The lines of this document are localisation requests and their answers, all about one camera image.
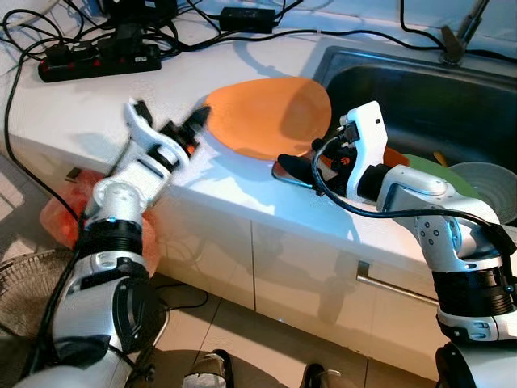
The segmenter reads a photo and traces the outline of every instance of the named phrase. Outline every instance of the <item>power cord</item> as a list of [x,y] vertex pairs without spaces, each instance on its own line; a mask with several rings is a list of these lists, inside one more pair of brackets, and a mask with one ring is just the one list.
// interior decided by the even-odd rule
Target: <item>power cord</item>
[[[20,13],[25,13],[25,14],[29,14],[29,15],[38,15],[42,20],[44,20],[45,22],[47,22],[50,26],[52,26],[52,28],[56,31],[57,33],[57,36],[60,38],[60,40],[63,40],[63,33],[61,32],[61,30],[59,29],[59,27],[51,20],[49,19],[48,17],[46,17],[45,15],[40,15],[38,14],[37,12],[35,11],[31,11],[31,10],[24,10],[24,9],[20,9],[20,8],[17,8],[17,9],[14,9],[14,10],[11,10],[11,11],[8,11],[4,17],[3,17],[3,20],[2,20],[2,29],[3,29],[3,32],[5,34],[5,36],[7,37],[7,39],[20,51],[20,52],[23,52],[23,48],[15,42],[15,40],[13,39],[12,35],[11,35],[11,32],[9,31],[10,28],[11,28],[11,23],[8,23],[8,20],[9,18],[12,16],[12,15],[15,15],[15,14],[20,14]],[[40,61],[40,58],[38,58],[37,56],[35,56],[34,54],[31,54],[31,53],[27,53],[27,56],[32,58],[32,59],[35,59],[37,61]]]
[[30,23],[30,22],[38,19],[41,15],[45,15],[48,12],[50,12],[50,10],[52,8],[54,8],[54,6],[58,3],[59,3],[59,0],[48,0],[47,5],[40,12],[29,13],[31,16],[28,16],[28,17],[20,19],[20,20],[16,20],[15,22],[10,24],[9,28],[22,26],[24,24]]
[[[12,14],[10,14],[10,12],[8,12],[5,16],[4,16],[4,25],[6,23],[6,19]],[[57,192],[55,192],[54,190],[52,190],[45,182],[43,182],[40,178],[38,178],[36,175],[34,175],[28,168],[26,168],[15,156],[15,153],[12,149],[12,145],[11,145],[11,138],[10,138],[10,135],[9,135],[9,115],[11,113],[11,107],[12,107],[12,103],[13,103],[13,100],[14,100],[14,97],[15,97],[15,92],[16,92],[16,87],[18,86],[18,82],[19,82],[19,78],[21,76],[21,73],[22,73],[22,68],[23,68],[23,63],[24,63],[24,59],[26,56],[28,56],[28,54],[31,52],[31,50],[33,50],[34,48],[42,45],[43,43],[48,43],[48,42],[53,42],[53,41],[60,41],[60,42],[63,42],[65,40],[68,40],[68,41],[74,41],[74,40],[69,40],[67,38],[64,38],[62,35],[60,35],[59,37],[57,38],[47,38],[47,39],[43,39],[43,40],[40,40],[39,42],[36,42],[34,44],[31,44],[28,48],[26,49],[22,49],[22,53],[19,57],[19,61],[18,61],[18,68],[16,70],[16,74],[15,74],[15,79],[13,81],[13,84],[11,86],[11,91],[9,93],[9,96],[7,98],[7,103],[6,103],[6,110],[5,110],[5,115],[4,115],[4,141],[6,143],[6,150],[7,150],[7,153],[9,155],[9,157],[11,158],[11,160],[13,161],[13,163],[18,166],[23,172],[25,172],[27,175],[29,175],[34,181],[36,181],[43,189],[45,189],[47,192],[49,192],[52,196],[54,196],[65,208],[66,210],[68,210],[68,212],[70,213],[70,215],[74,218],[75,221],[78,220],[78,215],[75,213],[75,211],[70,207],[70,205],[59,195],[57,194]]]
[[282,11],[275,17],[275,19],[278,18],[278,16],[280,16],[280,19],[278,19],[278,24],[280,24],[280,22],[282,21],[282,19],[284,18],[284,15],[285,15],[285,5],[286,5],[286,0],[282,0]]
[[[158,287],[155,287],[155,289],[158,291],[159,289],[168,289],[168,288],[174,288],[174,287],[184,287],[184,286],[189,286],[191,287],[190,285],[187,285],[185,283],[174,283],[172,285],[159,285]],[[199,307],[202,307],[204,305],[207,304],[208,302],[208,299],[209,299],[209,295],[206,291],[204,291],[203,289],[201,290],[203,291],[204,293],[204,300],[197,304],[197,305],[185,305],[185,306],[175,306],[175,307],[170,307],[167,302],[165,302],[163,299],[160,298],[160,302],[166,307],[165,310],[166,311],[174,311],[174,310],[185,310],[185,309],[197,309]]]
[[425,36],[426,38],[429,38],[431,39],[433,42],[436,43],[436,45],[442,49],[443,51],[445,51],[445,45],[439,41],[439,39],[430,34],[429,32],[425,32],[425,31],[420,31],[420,30],[415,30],[414,28],[408,28],[406,26],[406,23],[404,22],[404,8],[405,8],[405,4],[404,4],[405,0],[401,0],[400,2],[400,23],[401,23],[401,28],[402,30],[404,30],[405,32],[410,32],[412,34],[418,34],[418,35],[422,35],[422,36]]
[[213,46],[214,44],[231,41],[231,40],[240,40],[240,41],[246,41],[246,42],[263,42],[265,40],[275,39],[280,36],[287,36],[287,35],[294,35],[294,34],[322,34],[322,35],[328,35],[328,36],[348,36],[348,35],[354,35],[354,34],[369,34],[369,35],[381,36],[385,39],[391,40],[391,41],[393,41],[403,47],[406,47],[408,49],[423,50],[423,51],[440,50],[439,47],[415,46],[412,44],[408,44],[393,36],[384,34],[383,32],[377,32],[377,31],[373,31],[373,30],[350,30],[350,31],[346,31],[346,32],[332,32],[332,31],[319,31],[319,30],[312,29],[312,28],[306,28],[306,29],[297,29],[297,30],[279,32],[276,34],[257,37],[257,38],[248,37],[248,36],[230,36],[230,35],[238,33],[238,32],[246,32],[246,31],[225,32],[216,38],[213,38],[211,40],[206,40],[205,42],[201,42],[198,44],[193,44],[192,46],[182,44],[181,42],[179,42],[180,43],[179,46],[180,46],[180,49],[182,49],[182,51],[190,52],[190,51],[198,51],[201,49],[205,49],[207,47]]
[[187,3],[191,8],[197,12],[203,19],[205,19],[216,31],[217,35],[221,34],[221,29],[210,19],[210,17],[205,14],[202,10],[200,10],[193,2],[192,0],[187,0]]
[[370,218],[401,218],[401,217],[421,217],[421,216],[449,216],[449,217],[459,217],[464,218],[465,220],[474,222],[483,228],[490,228],[491,224],[481,217],[475,216],[470,213],[461,212],[457,210],[449,210],[449,209],[411,209],[411,210],[398,210],[393,212],[370,212],[368,210],[356,208],[354,205],[349,204],[348,202],[342,200],[339,196],[334,194],[326,185],[325,181],[322,178],[322,173],[319,171],[317,167],[317,162],[319,158],[323,155],[327,147],[331,146],[335,142],[343,142],[345,141],[344,135],[340,134],[336,137],[332,137],[329,141],[327,141],[314,155],[313,161],[311,162],[311,169],[313,172],[313,177],[316,182],[317,188],[324,192],[337,206],[345,209],[347,212],[357,214],[363,217]]
[[41,319],[40,328],[38,329],[38,334],[36,335],[36,340],[34,343],[34,347],[32,348],[31,353],[27,357],[25,361],[25,365],[23,366],[22,374],[20,380],[30,376],[31,374],[37,372],[41,368],[41,353],[45,349],[45,342],[47,340],[48,329],[50,328],[50,323],[54,317],[54,312],[56,311],[57,303],[59,302],[59,298],[61,297],[61,293],[63,292],[63,288],[66,285],[66,281],[68,280],[70,274],[74,270],[74,265],[78,260],[78,251],[74,252],[74,257],[66,264],[65,270],[61,274],[59,280],[57,281],[56,286],[50,296],[47,305],[45,307],[45,311],[43,313],[43,318]]

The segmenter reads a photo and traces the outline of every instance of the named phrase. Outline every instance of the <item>electrical cable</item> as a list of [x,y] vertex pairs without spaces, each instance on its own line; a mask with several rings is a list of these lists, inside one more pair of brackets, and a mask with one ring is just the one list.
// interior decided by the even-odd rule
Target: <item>electrical cable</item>
[[[194,5],[197,6],[202,1],[203,0],[197,0],[197,2],[194,2]],[[186,14],[189,11],[192,11],[192,7],[189,6],[188,4],[185,4],[184,6],[181,6],[181,7],[178,8],[178,14],[176,16],[180,16],[180,15]]]
[[413,34],[425,36],[425,37],[431,39],[433,42],[435,42],[440,49],[445,51],[445,45],[442,42],[440,42],[436,36],[430,34],[429,32],[416,30],[414,28],[408,28],[406,26],[406,23],[404,22],[404,8],[405,8],[404,1],[405,0],[400,0],[400,17],[399,18],[400,18],[400,24],[401,24],[402,30],[404,30],[405,32],[410,32]]
[[18,27],[22,24],[27,24],[27,23],[34,21],[37,18],[40,18],[41,15],[45,15],[45,14],[49,13],[50,10],[52,8],[54,8],[54,6],[58,3],[59,3],[59,0],[48,0],[47,6],[45,6],[45,8],[43,10],[41,10],[39,12],[32,11],[33,13],[28,12],[29,14],[31,14],[31,16],[28,16],[26,18],[16,20],[15,22],[10,23],[8,28]]
[[[159,290],[159,289],[166,289],[166,288],[173,288],[173,287],[183,287],[183,286],[189,286],[190,287],[190,285],[187,285],[185,283],[174,283],[172,285],[159,285],[158,287],[155,287],[155,289]],[[204,291],[203,289],[201,289],[200,291],[203,291],[203,293],[204,293],[204,300],[201,303],[197,304],[197,305],[185,305],[185,306],[170,307],[167,304],[167,302],[165,302],[161,298],[160,298],[160,302],[166,307],[165,311],[197,309],[198,307],[202,307],[202,306],[206,305],[207,302],[208,302],[208,299],[209,299],[209,295],[208,295],[208,293],[206,291]]]
[[84,38],[86,35],[94,32],[94,31],[97,31],[97,30],[114,30],[115,28],[109,24],[109,22],[105,22],[105,23],[102,23],[102,24],[98,24],[96,26],[93,26],[93,27],[90,27],[90,28],[87,28],[86,30],[84,30],[81,35],[77,36],[76,39],[80,40],[82,38]]
[[[0,22],[0,27],[3,28],[3,22]],[[57,37],[56,34],[52,34],[51,32],[48,32],[48,31],[45,31],[41,28],[38,28],[38,27],[35,27],[35,26],[32,26],[31,24],[20,24],[18,27],[22,27],[22,28],[27,28],[29,30],[33,30],[33,31],[36,31],[36,32],[40,32],[42,34],[45,34],[47,36],[52,36],[52,37]]]
[[478,224],[481,227],[490,228],[491,225],[489,222],[485,221],[481,217],[475,216],[470,213],[461,212],[457,210],[450,209],[411,209],[411,210],[398,210],[392,212],[370,212],[368,210],[363,210],[360,208],[356,208],[354,205],[347,203],[334,194],[326,185],[325,181],[322,178],[322,174],[317,167],[317,162],[319,158],[323,155],[326,148],[333,144],[336,141],[344,141],[344,136],[342,134],[332,137],[329,141],[327,141],[322,148],[320,148],[313,157],[313,161],[311,162],[311,170],[313,172],[314,181],[316,182],[317,188],[324,192],[330,200],[332,200],[337,206],[345,209],[347,212],[357,214],[363,217],[370,218],[401,218],[401,217],[421,217],[421,216],[449,216],[449,217],[459,217],[464,218],[465,220],[469,220]]
[[191,8],[196,11],[203,19],[205,19],[214,29],[217,31],[217,35],[221,34],[221,29],[208,17],[207,14],[205,14],[202,10],[200,10],[193,2],[192,0],[187,0],[187,3]]
[[109,171],[106,173],[104,178],[109,178],[110,176],[112,176],[115,173],[116,169],[119,168],[120,162],[122,162],[122,159],[128,152],[130,146],[131,146],[131,137],[129,137],[128,140],[125,142],[124,146],[122,147],[122,150],[119,153],[119,156],[115,159],[115,162],[113,163],[113,165],[111,166]]
[[4,114],[4,128],[3,128],[3,131],[4,131],[4,141],[6,143],[6,150],[7,150],[7,153],[9,155],[9,157],[13,161],[13,163],[16,166],[18,166],[23,172],[25,172],[27,175],[29,175],[33,180],[35,180],[42,188],[44,188],[47,192],[49,192],[52,196],[54,196],[66,208],[66,210],[68,210],[68,212],[74,218],[74,220],[77,221],[78,220],[78,215],[70,207],[70,205],[68,205],[68,203],[66,203],[66,201],[59,194],[57,194],[54,190],[52,190],[40,178],[35,176],[28,168],[26,168],[16,158],[15,153],[12,150],[11,139],[10,139],[10,136],[9,136],[9,115],[10,115],[10,112],[11,112],[11,106],[12,106],[12,103],[13,103],[13,99],[15,97],[16,87],[18,86],[18,82],[19,82],[19,79],[20,79],[20,76],[21,76],[21,73],[22,73],[23,59],[27,56],[27,54],[32,49],[38,47],[39,45],[42,45],[43,43],[47,43],[47,42],[51,42],[51,41],[56,41],[56,40],[63,41],[64,39],[66,40],[66,38],[47,38],[47,39],[43,39],[43,40],[40,40],[39,42],[36,42],[36,43],[30,45],[28,48],[26,48],[26,49],[24,49],[22,51],[22,54],[19,57],[18,69],[16,70],[15,80],[13,81],[13,84],[12,84],[12,87],[11,87],[11,91],[10,91],[9,96],[7,98],[6,109],[5,109],[5,114]]
[[280,22],[282,21],[282,19],[284,18],[284,15],[285,15],[285,4],[286,4],[286,0],[282,0],[282,11],[279,13],[280,15],[280,19],[278,19],[278,24],[280,24]]
[[75,6],[75,4],[74,4],[71,0],[64,0],[64,2],[65,2],[66,4],[68,4],[68,5],[70,6],[70,8],[75,9],[75,10],[77,11],[78,15],[79,15],[79,30],[78,30],[78,33],[77,33],[77,34],[76,34],[76,36],[75,36],[75,37],[77,38],[78,36],[80,36],[80,35],[82,34],[82,30],[84,30],[84,25],[85,25],[85,16],[86,16],[86,15],[84,15],[84,14],[79,10],[79,8],[77,8],[77,7]]
[[93,19],[90,16],[88,16],[85,12],[81,11],[81,9],[74,4],[73,0],[63,0],[63,1],[66,4],[68,4],[70,7],[72,7],[80,16],[82,16],[84,19],[88,20],[88,22],[90,24],[98,27],[98,24],[96,22],[94,22]]
[[510,63],[516,63],[517,64],[517,58],[507,57],[506,55],[496,53],[494,51],[489,50],[466,50],[467,54],[476,55],[478,57],[485,57],[485,58],[491,58],[491,59],[499,59],[501,61],[507,61]]
[[391,40],[403,47],[406,47],[408,49],[413,49],[413,50],[422,50],[422,51],[426,51],[426,50],[440,50],[440,48],[438,47],[427,47],[427,46],[415,46],[415,45],[412,45],[412,44],[408,44],[406,42],[403,42],[393,36],[390,36],[388,34],[384,34],[383,32],[377,32],[377,31],[373,31],[373,30],[350,30],[350,31],[345,31],[345,32],[332,32],[332,31],[318,31],[318,30],[315,30],[315,29],[312,29],[312,28],[307,28],[307,29],[298,29],[298,30],[289,30],[289,31],[284,31],[284,32],[279,32],[277,34],[272,34],[272,35],[268,35],[268,36],[263,36],[263,37],[259,37],[259,38],[254,38],[254,37],[248,37],[248,36],[230,36],[230,37],[222,37],[220,39],[217,39],[217,38],[214,38],[214,41],[213,42],[202,42],[200,44],[195,44],[193,46],[190,46],[188,48],[187,51],[197,51],[198,49],[205,49],[206,47],[209,47],[211,45],[214,45],[214,44],[217,44],[217,43],[221,43],[221,42],[225,42],[225,41],[231,41],[231,40],[241,40],[241,41],[248,41],[248,42],[263,42],[265,40],[271,40],[271,39],[275,39],[279,36],[287,36],[287,35],[293,35],[293,34],[322,34],[322,35],[328,35],[328,36],[348,36],[348,35],[354,35],[354,34],[368,34],[368,35],[375,35],[375,36],[381,36],[385,39],[388,39],[388,40]]
[[284,17],[285,14],[287,14],[295,6],[299,6],[303,1],[304,0],[296,0],[293,4],[291,4],[287,8],[282,7],[282,11],[280,11],[278,14],[275,15],[275,19],[278,19],[278,17],[280,17],[280,20],[282,20],[282,18]]
[[74,270],[74,265],[77,260],[78,250],[74,252],[74,257],[68,262],[68,264],[66,264],[65,270],[57,281],[56,287],[54,287],[52,295],[47,302],[45,311],[43,313],[43,318],[41,319],[40,328],[38,329],[38,333],[36,335],[34,347],[32,348],[31,353],[29,353],[25,361],[20,380],[37,372],[41,367],[41,353],[44,350],[50,323],[52,322],[57,303],[59,302],[59,298],[63,292],[63,288],[65,287],[66,281],[68,280],[70,274]]
[[[3,16],[3,19],[2,19],[2,28],[3,28],[3,32],[4,34],[6,35],[6,37],[11,41],[11,43],[20,51],[20,52],[23,52],[24,49],[15,42],[15,40],[13,39],[10,31],[9,31],[9,28],[10,28],[10,23],[7,22],[7,20],[14,14],[18,14],[18,13],[28,13],[30,15],[38,15],[42,20],[44,20],[45,22],[47,22],[48,24],[50,24],[54,30],[57,32],[57,36],[60,38],[61,41],[63,41],[64,37],[63,37],[63,34],[61,32],[61,30],[59,29],[59,27],[49,18],[47,18],[45,15],[40,15],[38,14],[37,12],[35,11],[31,11],[31,10],[24,10],[24,9],[14,9],[14,10],[10,10],[8,11],[4,16]],[[36,57],[36,55],[30,53],[30,52],[27,52],[26,54],[28,57],[32,58],[32,59],[35,59],[37,61],[39,61],[40,59],[38,57]]]

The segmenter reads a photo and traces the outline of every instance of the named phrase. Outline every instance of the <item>orange plate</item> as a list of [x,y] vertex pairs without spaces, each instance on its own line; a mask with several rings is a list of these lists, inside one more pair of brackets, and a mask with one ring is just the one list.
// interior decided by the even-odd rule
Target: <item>orange plate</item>
[[208,129],[230,149],[263,160],[302,155],[330,124],[330,100],[323,86],[302,77],[268,78],[217,89]]

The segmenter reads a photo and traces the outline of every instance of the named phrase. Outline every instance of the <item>power adapter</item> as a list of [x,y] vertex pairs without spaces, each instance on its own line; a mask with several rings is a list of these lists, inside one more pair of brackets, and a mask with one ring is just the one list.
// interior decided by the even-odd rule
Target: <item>power adapter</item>
[[223,8],[218,20],[222,31],[246,30],[261,34],[271,34],[278,24],[275,10],[234,6]]

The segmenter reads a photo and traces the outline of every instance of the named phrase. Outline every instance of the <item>orange plastic bag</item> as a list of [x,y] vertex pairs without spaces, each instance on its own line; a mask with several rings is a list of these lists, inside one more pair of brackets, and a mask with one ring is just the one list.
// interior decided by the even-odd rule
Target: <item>orange plastic bag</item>
[[[90,200],[95,184],[103,177],[103,174],[95,171],[82,171],[76,183],[67,182],[64,185],[60,195],[76,214],[80,214]],[[40,223],[60,244],[72,249],[78,239],[77,222],[57,199],[52,198],[45,205],[40,214]],[[150,276],[156,272],[160,261],[155,225],[153,214],[145,212],[142,219],[142,255]]]

